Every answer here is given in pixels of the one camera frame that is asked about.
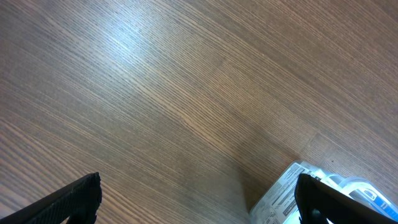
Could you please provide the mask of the blue lozenge box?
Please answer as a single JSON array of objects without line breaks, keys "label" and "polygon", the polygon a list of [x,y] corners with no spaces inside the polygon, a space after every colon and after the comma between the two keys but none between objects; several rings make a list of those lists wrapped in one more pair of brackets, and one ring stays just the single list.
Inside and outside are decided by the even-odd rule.
[{"label": "blue lozenge box", "polygon": [[397,221],[397,206],[390,202],[389,199],[377,189],[374,187],[362,187],[358,189],[358,192],[369,208],[391,220]]}]

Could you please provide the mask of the white medicine box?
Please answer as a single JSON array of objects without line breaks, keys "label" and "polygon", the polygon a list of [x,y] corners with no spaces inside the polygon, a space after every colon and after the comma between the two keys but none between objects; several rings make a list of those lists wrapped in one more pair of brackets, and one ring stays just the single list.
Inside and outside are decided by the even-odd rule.
[{"label": "white medicine box", "polygon": [[286,168],[272,187],[252,207],[251,224],[293,224],[299,223],[300,213],[295,201],[295,187],[300,174],[322,179],[321,168],[305,161],[295,161]]}]

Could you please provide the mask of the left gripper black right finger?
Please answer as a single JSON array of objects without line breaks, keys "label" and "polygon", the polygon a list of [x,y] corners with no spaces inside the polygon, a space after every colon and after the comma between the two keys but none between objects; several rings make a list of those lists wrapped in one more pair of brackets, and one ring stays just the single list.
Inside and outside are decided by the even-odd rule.
[{"label": "left gripper black right finger", "polygon": [[308,174],[298,176],[295,201],[301,224],[397,224]]}]

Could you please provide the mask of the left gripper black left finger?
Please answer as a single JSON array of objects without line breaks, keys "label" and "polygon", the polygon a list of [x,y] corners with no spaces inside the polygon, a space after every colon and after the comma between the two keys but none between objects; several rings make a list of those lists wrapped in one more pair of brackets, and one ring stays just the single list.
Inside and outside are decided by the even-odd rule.
[{"label": "left gripper black left finger", "polygon": [[94,224],[101,201],[101,179],[95,172],[2,218],[1,224]]}]

